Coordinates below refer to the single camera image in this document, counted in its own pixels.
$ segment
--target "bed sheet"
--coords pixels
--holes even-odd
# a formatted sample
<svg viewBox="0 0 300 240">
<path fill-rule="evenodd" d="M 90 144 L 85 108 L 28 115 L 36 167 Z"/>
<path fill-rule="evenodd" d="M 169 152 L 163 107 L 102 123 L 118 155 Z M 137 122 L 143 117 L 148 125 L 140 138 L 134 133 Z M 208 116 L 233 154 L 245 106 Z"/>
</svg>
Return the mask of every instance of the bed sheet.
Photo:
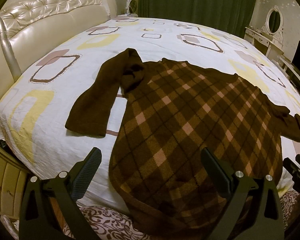
<svg viewBox="0 0 300 240">
<path fill-rule="evenodd" d="M 0 139 L 40 179 L 69 171 L 93 147 L 102 162 L 79 206 L 101 204 L 129 211 L 108 177 L 112 147 L 126 107 L 118 91 L 104 138 L 92 138 L 65 128 L 76 99 L 95 81 L 106 60 L 127 48 L 142 61 L 167 58 L 234 74 L 258 86 L 269 99 L 300 114 L 300 95 L 282 72 L 247 41 L 222 31 L 172 20 L 118 17 L 64 42 L 32 64 L 0 101 Z M 282 137 L 283 158 L 300 153 L 300 143 Z M 284 169 L 280 197 L 293 182 Z"/>
</svg>

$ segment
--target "sweater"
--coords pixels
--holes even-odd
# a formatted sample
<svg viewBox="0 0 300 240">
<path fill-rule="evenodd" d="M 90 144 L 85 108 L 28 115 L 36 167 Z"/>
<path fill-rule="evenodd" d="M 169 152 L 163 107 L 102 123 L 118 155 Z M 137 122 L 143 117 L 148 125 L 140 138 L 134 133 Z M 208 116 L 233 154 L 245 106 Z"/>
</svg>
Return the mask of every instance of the sweater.
<svg viewBox="0 0 300 240">
<path fill-rule="evenodd" d="M 281 137 L 300 142 L 300 116 L 274 105 L 237 74 L 126 49 L 101 66 L 74 103 L 66 128 L 105 136 L 119 87 L 127 98 L 109 178 L 134 227 L 157 236 L 208 232 L 226 205 L 201 163 L 208 147 L 253 178 L 282 174 Z"/>
</svg>

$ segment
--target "leather headboard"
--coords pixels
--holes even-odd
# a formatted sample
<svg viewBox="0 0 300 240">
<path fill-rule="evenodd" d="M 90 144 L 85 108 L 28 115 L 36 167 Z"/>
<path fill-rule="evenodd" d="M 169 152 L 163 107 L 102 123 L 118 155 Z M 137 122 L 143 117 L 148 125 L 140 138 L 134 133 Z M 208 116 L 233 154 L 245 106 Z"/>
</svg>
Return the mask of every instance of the leather headboard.
<svg viewBox="0 0 300 240">
<path fill-rule="evenodd" d="M 34 62 L 117 14 L 115 0 L 23 0 L 0 11 L 0 99 Z"/>
</svg>

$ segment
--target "screw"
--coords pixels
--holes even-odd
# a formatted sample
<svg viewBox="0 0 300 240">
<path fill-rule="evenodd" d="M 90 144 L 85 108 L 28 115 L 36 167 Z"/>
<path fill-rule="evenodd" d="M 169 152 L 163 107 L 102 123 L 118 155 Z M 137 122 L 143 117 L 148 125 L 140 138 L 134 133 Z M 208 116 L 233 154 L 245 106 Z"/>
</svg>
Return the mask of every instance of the screw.
<svg viewBox="0 0 300 240">
<path fill-rule="evenodd" d="M 38 179 L 38 178 L 37 178 L 36 176 L 33 176 L 33 177 L 31 177 L 30 181 L 31 181 L 31 182 L 36 182 L 37 179 Z"/>
<path fill-rule="evenodd" d="M 60 178 L 65 178 L 67 175 L 68 175 L 68 172 L 66 172 L 66 171 L 62 171 L 59 173 Z"/>
<path fill-rule="evenodd" d="M 236 175 L 238 178 L 242 178 L 242 177 L 243 177 L 243 172 L 242 172 L 242 171 L 236 171 L 236 172 L 235 172 L 235 175 Z"/>
<path fill-rule="evenodd" d="M 269 180 L 269 181 L 271 181 L 272 180 L 272 176 L 268 174 L 268 175 L 266 175 L 266 179 Z"/>
</svg>

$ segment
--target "plaid pattern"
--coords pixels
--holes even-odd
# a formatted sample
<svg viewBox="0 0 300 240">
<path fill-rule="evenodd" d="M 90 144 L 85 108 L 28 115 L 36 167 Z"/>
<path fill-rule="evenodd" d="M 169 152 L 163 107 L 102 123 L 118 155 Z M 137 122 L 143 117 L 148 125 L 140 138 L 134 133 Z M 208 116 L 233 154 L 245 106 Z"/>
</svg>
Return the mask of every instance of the plaid pattern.
<svg viewBox="0 0 300 240">
<path fill-rule="evenodd" d="M 109 165 L 111 183 L 127 203 L 130 195 L 186 228 L 211 226 L 226 200 L 201 164 L 206 146 L 234 170 L 270 174 L 278 183 L 281 132 L 259 88 L 188 62 L 163 59 L 151 68 L 150 82 L 127 94 Z"/>
</svg>

